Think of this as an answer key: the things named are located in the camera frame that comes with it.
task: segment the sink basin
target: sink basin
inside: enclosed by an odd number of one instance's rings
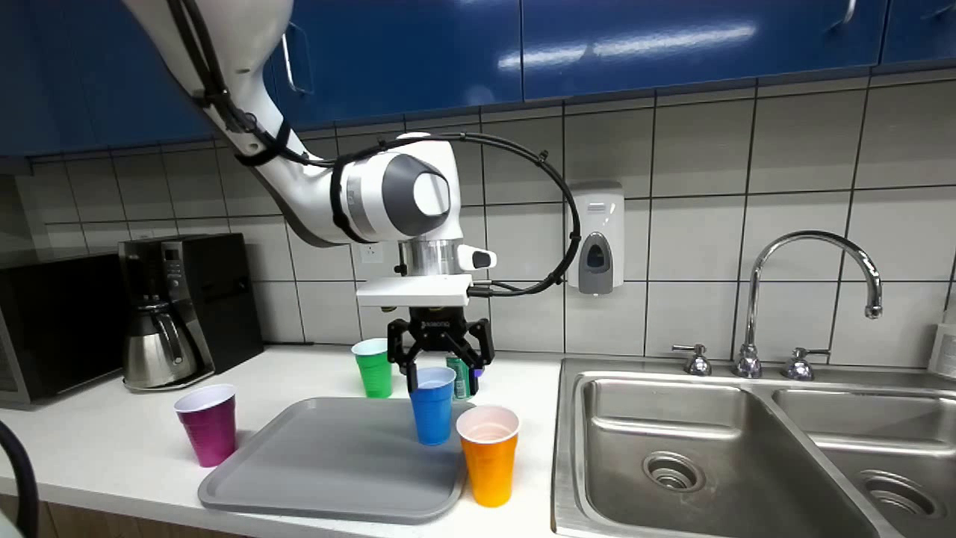
[[[773,400],[900,533],[956,533],[956,398],[780,390]]]
[[[615,524],[741,538],[876,536],[740,387],[598,377],[579,389],[584,496]]]

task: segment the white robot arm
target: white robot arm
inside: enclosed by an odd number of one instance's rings
[[[491,361],[488,320],[466,322],[469,297],[537,293],[560,281],[580,241],[577,210],[560,174],[510,141],[475,133],[409,133],[336,159],[311,154],[266,92],[263,68],[289,25],[293,0],[123,0],[156,45],[170,74],[232,144],[275,199],[293,230],[315,247],[397,240],[399,277],[366,282],[362,306],[409,307],[410,322],[388,327],[388,358],[417,388],[415,355],[450,352],[475,371]],[[458,170],[448,141],[499,147],[534,161],[567,199],[574,229],[565,257],[526,289],[474,282],[494,253],[463,243]],[[402,344],[405,332],[413,346]],[[466,341],[475,337],[480,353]]]

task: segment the double sink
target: double sink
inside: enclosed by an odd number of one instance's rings
[[[554,449],[562,535],[956,535],[956,384],[925,373],[566,359]]]

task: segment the orange cup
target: orange cup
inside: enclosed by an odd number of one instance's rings
[[[481,506],[496,507],[511,498],[514,448],[521,421],[496,405],[473,407],[458,417],[471,492]]]

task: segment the green cup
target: green cup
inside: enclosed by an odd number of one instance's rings
[[[387,342],[384,338],[371,338],[352,346],[365,395],[369,398],[392,395],[392,363],[388,362]]]

